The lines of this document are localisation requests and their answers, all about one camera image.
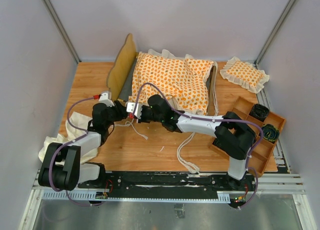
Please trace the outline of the dark rolled sock upper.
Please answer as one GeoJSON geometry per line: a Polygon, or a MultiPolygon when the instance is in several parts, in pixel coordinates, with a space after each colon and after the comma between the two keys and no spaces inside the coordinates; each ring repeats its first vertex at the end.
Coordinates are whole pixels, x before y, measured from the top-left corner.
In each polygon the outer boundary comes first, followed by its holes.
{"type": "Polygon", "coordinates": [[[255,119],[263,122],[267,116],[269,115],[270,111],[267,107],[261,104],[254,104],[249,115],[254,117],[255,119]]]}

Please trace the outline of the duck print small pillow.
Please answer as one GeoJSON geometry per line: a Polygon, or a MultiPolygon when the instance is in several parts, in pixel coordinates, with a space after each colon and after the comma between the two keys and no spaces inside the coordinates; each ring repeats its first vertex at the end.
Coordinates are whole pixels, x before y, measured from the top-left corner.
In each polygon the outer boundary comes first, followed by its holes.
{"type": "Polygon", "coordinates": [[[227,61],[220,70],[220,75],[228,82],[239,85],[254,94],[263,90],[264,84],[270,79],[264,70],[258,70],[252,63],[243,62],[235,56],[227,61]]]}

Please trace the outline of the duck print bed cover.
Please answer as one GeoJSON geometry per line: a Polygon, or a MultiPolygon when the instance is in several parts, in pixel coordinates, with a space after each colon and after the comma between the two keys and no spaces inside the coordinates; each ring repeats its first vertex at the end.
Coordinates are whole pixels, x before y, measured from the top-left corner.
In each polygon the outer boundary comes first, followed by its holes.
{"type": "Polygon", "coordinates": [[[146,104],[154,94],[163,93],[172,107],[188,113],[206,115],[209,106],[207,80],[218,64],[187,54],[176,57],[168,50],[149,49],[134,61],[119,98],[146,104]]]}

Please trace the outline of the wooden compartment organizer box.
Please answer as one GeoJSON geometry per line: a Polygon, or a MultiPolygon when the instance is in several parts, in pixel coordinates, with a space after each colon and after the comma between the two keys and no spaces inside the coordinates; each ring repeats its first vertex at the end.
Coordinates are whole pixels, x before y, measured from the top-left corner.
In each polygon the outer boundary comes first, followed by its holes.
{"type": "MultiPolygon", "coordinates": [[[[249,115],[250,110],[252,109],[254,104],[255,103],[246,100],[243,97],[239,97],[234,103],[231,111],[238,115],[241,119],[253,122],[260,127],[262,127],[264,124],[272,124],[276,128],[278,128],[281,133],[286,122],[285,118],[273,112],[269,112],[267,118],[263,122],[261,122],[249,115]]],[[[252,125],[248,126],[255,133],[253,144],[255,144],[257,141],[260,141],[257,147],[255,147],[255,149],[253,150],[251,154],[252,159],[249,160],[248,165],[255,168],[258,176],[261,177],[266,170],[270,158],[273,156],[273,150],[276,146],[277,141],[275,144],[268,142],[267,140],[261,138],[260,131],[257,127],[252,125]]]]}

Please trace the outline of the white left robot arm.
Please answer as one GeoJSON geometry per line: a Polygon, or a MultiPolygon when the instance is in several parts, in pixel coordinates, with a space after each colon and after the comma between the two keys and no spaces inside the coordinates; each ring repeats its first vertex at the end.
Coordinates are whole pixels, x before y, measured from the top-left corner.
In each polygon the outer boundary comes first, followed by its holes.
{"type": "Polygon", "coordinates": [[[102,146],[108,136],[109,127],[127,117],[126,107],[115,100],[111,105],[99,102],[92,108],[92,119],[86,128],[80,128],[70,121],[70,110],[67,122],[70,126],[83,131],[83,134],[65,143],[50,143],[45,153],[38,176],[38,183],[51,187],[54,191],[73,190],[80,178],[81,153],[102,146]]]}

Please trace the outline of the wooden pet bed frame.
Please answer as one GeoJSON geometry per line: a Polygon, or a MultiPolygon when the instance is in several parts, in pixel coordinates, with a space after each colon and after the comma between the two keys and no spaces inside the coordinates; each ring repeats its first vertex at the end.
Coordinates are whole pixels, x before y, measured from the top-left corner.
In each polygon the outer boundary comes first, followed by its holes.
{"type": "Polygon", "coordinates": [[[163,93],[175,109],[206,115],[210,102],[207,80],[217,67],[215,61],[196,59],[189,54],[176,57],[166,49],[161,53],[153,49],[138,52],[129,33],[108,73],[106,85],[113,100],[120,99],[128,80],[129,102],[146,104],[152,95],[163,93]]]}

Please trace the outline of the cream cloth pile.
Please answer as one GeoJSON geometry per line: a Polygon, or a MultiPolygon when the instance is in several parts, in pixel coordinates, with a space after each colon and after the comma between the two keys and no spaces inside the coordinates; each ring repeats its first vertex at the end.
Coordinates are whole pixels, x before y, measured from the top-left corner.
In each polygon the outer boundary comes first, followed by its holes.
{"type": "MultiPolygon", "coordinates": [[[[69,120],[70,122],[79,128],[86,129],[88,127],[88,122],[91,120],[92,117],[80,114],[78,112],[73,112],[72,115],[70,115],[69,120]]],[[[43,143],[43,147],[38,153],[38,158],[40,159],[41,162],[44,161],[46,151],[48,149],[49,144],[51,143],[64,143],[71,141],[81,135],[83,135],[85,132],[79,129],[76,129],[72,127],[69,122],[66,120],[65,121],[65,130],[66,130],[66,136],[58,133],[57,137],[49,137],[46,136],[45,141],[43,143]]],[[[88,151],[84,155],[81,156],[80,158],[80,163],[84,164],[91,159],[95,158],[98,155],[98,148],[93,148],[92,150],[88,151]]]]}

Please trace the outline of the dark rolled sock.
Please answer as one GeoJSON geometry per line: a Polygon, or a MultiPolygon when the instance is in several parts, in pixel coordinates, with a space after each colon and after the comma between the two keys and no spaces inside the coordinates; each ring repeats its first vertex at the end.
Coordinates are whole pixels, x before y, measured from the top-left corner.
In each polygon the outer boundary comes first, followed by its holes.
{"type": "Polygon", "coordinates": [[[270,111],[267,107],[261,104],[254,104],[249,115],[254,117],[255,119],[263,122],[267,116],[269,115],[270,111]]]}
{"type": "Polygon", "coordinates": [[[267,140],[268,142],[275,144],[280,136],[280,131],[272,124],[264,124],[261,127],[263,132],[263,139],[267,140]]]}

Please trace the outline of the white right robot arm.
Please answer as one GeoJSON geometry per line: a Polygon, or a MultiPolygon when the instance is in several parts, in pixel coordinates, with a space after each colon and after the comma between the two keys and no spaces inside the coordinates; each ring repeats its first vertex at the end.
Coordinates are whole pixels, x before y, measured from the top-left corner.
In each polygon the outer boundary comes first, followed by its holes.
{"type": "Polygon", "coordinates": [[[238,190],[244,185],[248,153],[256,138],[246,121],[230,111],[219,116],[179,111],[160,95],[153,95],[147,102],[147,106],[134,106],[132,112],[139,122],[159,122],[170,132],[192,132],[214,137],[218,141],[218,147],[229,156],[227,186],[238,190]]]}

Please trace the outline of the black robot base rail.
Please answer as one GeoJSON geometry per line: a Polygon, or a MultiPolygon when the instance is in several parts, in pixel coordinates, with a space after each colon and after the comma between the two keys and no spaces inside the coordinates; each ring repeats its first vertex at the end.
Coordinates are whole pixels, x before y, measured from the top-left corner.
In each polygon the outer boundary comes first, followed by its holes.
{"type": "Polygon", "coordinates": [[[90,180],[81,176],[72,191],[56,192],[33,185],[44,200],[165,203],[231,203],[248,200],[251,194],[303,195],[302,179],[297,174],[264,174],[256,179],[247,174],[243,182],[230,186],[225,173],[204,172],[123,172],[97,173],[90,180]]]}

